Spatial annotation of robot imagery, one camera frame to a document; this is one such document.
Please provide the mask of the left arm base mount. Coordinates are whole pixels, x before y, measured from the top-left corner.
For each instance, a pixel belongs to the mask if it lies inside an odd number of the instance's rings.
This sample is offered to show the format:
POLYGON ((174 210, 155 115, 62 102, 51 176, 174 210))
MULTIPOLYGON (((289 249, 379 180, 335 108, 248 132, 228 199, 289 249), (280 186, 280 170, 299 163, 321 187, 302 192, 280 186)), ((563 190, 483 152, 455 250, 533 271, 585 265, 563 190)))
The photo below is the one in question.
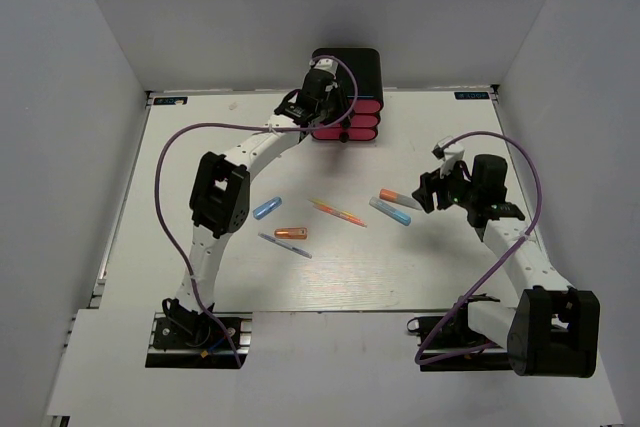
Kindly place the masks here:
POLYGON ((236 370, 249 353, 252 317, 222 313, 216 319, 166 298, 154 315, 145 366, 151 369, 236 370))

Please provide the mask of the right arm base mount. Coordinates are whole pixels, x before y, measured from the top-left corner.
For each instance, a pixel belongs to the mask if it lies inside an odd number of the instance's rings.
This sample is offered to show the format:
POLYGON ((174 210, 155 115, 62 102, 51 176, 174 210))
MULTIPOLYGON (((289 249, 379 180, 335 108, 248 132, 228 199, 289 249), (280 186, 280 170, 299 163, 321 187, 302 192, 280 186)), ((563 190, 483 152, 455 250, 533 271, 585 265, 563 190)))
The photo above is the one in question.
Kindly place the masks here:
POLYGON ((444 314, 416 316, 414 363, 422 372, 500 372, 511 369, 507 337, 515 309, 487 294, 473 295, 445 323, 444 314))

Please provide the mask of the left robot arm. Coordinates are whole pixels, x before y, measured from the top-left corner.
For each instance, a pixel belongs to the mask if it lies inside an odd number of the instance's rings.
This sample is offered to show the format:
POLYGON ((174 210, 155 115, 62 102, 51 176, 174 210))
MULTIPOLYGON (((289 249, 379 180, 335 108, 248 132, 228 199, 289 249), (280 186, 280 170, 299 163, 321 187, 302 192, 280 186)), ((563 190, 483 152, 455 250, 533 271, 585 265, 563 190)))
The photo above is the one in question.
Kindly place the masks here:
POLYGON ((310 63, 303 86, 285 95, 262 126, 240 126, 250 136, 222 154, 208 152, 201 158, 189 198, 193 236, 186 253, 171 234, 160 208, 160 177, 168 149, 181 135, 205 128, 188 126, 163 147, 154 179, 154 203, 161 228, 186 265, 183 280, 173 298, 163 301, 167 318, 177 324, 177 334, 188 345, 199 346, 211 334, 214 286, 224 250, 250 213, 251 182, 281 154, 299 145, 312 132, 338 126, 351 116, 358 91, 349 100, 337 80, 343 70, 354 88, 356 78, 342 60, 325 55, 310 63))

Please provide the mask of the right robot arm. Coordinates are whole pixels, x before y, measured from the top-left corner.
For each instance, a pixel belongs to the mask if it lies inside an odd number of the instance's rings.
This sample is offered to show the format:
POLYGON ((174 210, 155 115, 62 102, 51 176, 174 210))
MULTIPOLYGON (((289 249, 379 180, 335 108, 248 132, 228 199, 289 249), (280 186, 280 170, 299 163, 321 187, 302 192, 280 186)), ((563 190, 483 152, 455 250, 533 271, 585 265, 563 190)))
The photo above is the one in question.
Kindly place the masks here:
POLYGON ((482 154, 420 177, 412 197, 425 212, 460 207, 480 241, 496 256, 519 301, 508 307, 474 285, 440 320, 407 324, 421 343, 415 362, 428 369, 457 355, 501 348, 519 376, 589 378, 596 369, 600 303, 576 289, 527 233, 520 208, 507 201, 504 158, 482 154))

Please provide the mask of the pink top drawer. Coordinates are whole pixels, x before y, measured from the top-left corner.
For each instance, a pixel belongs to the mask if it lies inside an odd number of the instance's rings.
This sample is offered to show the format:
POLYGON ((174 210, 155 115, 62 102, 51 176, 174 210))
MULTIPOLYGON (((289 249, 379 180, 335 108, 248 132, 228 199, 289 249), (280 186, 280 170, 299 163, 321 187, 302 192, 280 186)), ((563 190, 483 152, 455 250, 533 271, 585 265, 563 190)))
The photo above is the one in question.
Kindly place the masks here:
POLYGON ((351 115, 374 115, 379 113, 383 107, 383 102, 368 98, 358 98, 349 105, 351 115))

